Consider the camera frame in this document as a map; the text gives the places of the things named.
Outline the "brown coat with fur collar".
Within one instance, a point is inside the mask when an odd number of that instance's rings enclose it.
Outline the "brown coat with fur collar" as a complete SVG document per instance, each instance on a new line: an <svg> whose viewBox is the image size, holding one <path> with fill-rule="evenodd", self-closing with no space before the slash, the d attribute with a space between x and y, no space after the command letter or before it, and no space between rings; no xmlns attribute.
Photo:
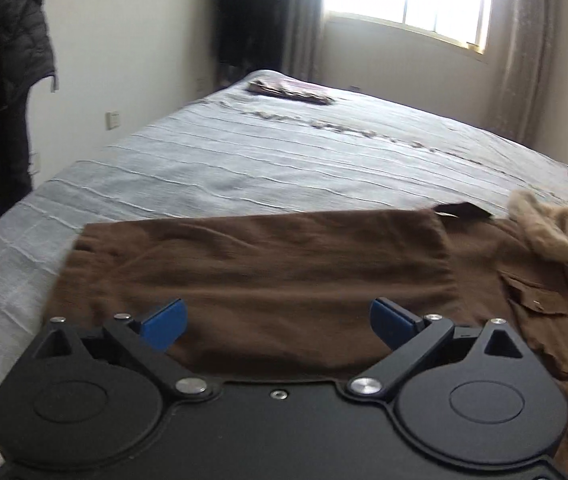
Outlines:
<svg viewBox="0 0 568 480"><path fill-rule="evenodd" d="M505 218L465 203L90 224L44 314L92 327L182 299L170 353L196 373L343 379L388 352L369 327L378 297L463 325L504 318L568 397L568 206L529 192ZM568 430L557 459L568 473Z"/></svg>

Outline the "dark hanging clothes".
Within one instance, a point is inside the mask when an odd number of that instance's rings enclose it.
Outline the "dark hanging clothes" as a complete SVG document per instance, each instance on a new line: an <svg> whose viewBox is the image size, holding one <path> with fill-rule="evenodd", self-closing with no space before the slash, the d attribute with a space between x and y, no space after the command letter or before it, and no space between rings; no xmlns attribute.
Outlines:
<svg viewBox="0 0 568 480"><path fill-rule="evenodd" d="M215 1L217 83L227 87L255 70L279 70L287 0Z"/></svg>

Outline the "grey checked bedspread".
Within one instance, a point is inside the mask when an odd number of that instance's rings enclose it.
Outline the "grey checked bedspread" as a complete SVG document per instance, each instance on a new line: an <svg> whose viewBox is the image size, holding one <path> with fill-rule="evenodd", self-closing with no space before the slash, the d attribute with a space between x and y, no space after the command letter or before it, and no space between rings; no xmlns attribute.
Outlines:
<svg viewBox="0 0 568 480"><path fill-rule="evenodd" d="M568 204L565 165L450 118L337 90L311 105L244 82L81 159L0 219L0 381L89 223L470 202Z"/></svg>

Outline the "small folded patterned cloth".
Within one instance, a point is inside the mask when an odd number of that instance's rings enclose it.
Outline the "small folded patterned cloth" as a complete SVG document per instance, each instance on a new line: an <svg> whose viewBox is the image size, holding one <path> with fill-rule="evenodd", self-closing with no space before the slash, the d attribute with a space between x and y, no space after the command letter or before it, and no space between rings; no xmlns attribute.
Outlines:
<svg viewBox="0 0 568 480"><path fill-rule="evenodd" d="M287 78L260 77L250 81L247 90L259 96L270 96L316 105L333 105L336 100L316 84Z"/></svg>

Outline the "right beige curtain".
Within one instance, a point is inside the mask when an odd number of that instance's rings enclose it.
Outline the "right beige curtain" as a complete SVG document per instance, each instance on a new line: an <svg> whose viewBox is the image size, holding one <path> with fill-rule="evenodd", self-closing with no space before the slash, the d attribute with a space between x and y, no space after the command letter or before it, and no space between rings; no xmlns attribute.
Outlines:
<svg viewBox="0 0 568 480"><path fill-rule="evenodd" d="M508 0L505 44L487 110L487 129L531 147L549 82L556 0Z"/></svg>

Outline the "beige curtain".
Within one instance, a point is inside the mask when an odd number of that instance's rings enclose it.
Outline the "beige curtain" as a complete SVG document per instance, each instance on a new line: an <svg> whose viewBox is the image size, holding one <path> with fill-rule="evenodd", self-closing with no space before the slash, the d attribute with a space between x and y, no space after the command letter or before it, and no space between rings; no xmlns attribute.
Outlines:
<svg viewBox="0 0 568 480"><path fill-rule="evenodd" d="M487 129L531 147L549 82L556 0L508 0L505 44L487 110Z"/></svg>
<svg viewBox="0 0 568 480"><path fill-rule="evenodd" d="M284 74L316 82L323 25L323 0L287 0L281 68Z"/></svg>

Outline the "left beige curtain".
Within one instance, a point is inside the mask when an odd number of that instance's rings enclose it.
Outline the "left beige curtain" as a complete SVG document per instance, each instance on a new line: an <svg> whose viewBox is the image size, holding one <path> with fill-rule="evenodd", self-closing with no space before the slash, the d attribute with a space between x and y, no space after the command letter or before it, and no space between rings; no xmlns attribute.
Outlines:
<svg viewBox="0 0 568 480"><path fill-rule="evenodd" d="M284 74L316 82L323 25L323 0L287 0L281 68Z"/></svg>

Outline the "white wall socket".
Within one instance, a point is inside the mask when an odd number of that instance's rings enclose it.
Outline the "white wall socket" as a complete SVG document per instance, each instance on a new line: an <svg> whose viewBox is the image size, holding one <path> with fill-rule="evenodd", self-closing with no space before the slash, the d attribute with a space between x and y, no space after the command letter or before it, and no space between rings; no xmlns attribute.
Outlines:
<svg viewBox="0 0 568 480"><path fill-rule="evenodd" d="M107 112L106 113L106 128L108 130L113 130L119 128L121 125L120 122L120 113L119 112Z"/></svg>

